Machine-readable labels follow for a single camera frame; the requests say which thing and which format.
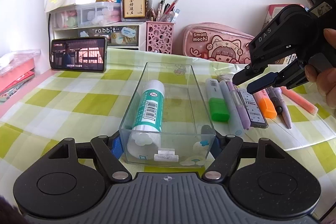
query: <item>human hand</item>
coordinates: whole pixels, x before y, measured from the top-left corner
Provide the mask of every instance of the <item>human hand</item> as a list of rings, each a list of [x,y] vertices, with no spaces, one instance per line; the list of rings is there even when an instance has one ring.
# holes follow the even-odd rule
[[[323,33],[328,43],[336,48],[336,30],[324,29]],[[325,70],[319,75],[312,65],[306,65],[304,70],[307,79],[317,84],[318,91],[325,96],[328,106],[336,108],[336,68]]]

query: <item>barcode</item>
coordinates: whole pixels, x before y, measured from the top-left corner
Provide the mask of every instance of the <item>barcode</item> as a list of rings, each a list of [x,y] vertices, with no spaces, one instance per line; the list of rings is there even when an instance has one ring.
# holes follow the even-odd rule
[[[145,109],[143,110],[142,120],[151,120],[156,122],[156,113],[158,110],[158,104],[155,101],[146,101]]]

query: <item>pencil case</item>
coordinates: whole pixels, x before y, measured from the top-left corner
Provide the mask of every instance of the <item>pencil case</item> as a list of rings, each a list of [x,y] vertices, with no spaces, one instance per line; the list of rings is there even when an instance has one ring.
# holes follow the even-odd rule
[[[183,54],[211,61],[249,64],[249,43],[254,37],[229,26],[203,22],[184,29]]]

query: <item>tablecloth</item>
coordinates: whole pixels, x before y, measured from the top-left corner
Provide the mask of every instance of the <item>tablecloth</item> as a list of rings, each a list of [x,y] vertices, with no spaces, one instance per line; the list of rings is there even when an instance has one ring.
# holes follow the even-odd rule
[[[243,68],[199,58],[109,48],[105,73],[57,72],[0,118],[0,194],[15,204],[12,194],[15,179],[63,138],[73,137],[76,142],[88,142],[95,136],[115,133],[146,62],[192,65],[206,102],[207,78],[235,73]],[[282,68],[282,65],[270,65],[265,73]],[[159,76],[163,83],[174,84],[170,82],[171,77],[160,73]],[[268,119],[268,129],[252,128],[242,138],[250,142],[257,142],[261,137],[272,139],[318,178],[322,185],[322,198],[316,214],[320,217],[336,197],[336,119],[334,111],[318,94],[315,84],[300,86],[295,91],[319,108],[316,116],[284,96],[293,128],[287,129],[277,117]],[[224,123],[214,122],[214,126],[223,135],[230,133]],[[93,166],[92,160],[80,161]],[[124,158],[121,161],[132,175],[152,170],[142,165],[126,164]],[[205,167],[212,161],[209,156]]]

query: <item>pink pen holder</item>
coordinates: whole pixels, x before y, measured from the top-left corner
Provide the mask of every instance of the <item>pink pen holder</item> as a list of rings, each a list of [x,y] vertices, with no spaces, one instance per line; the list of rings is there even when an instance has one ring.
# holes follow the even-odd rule
[[[171,54],[174,23],[147,22],[147,52]]]

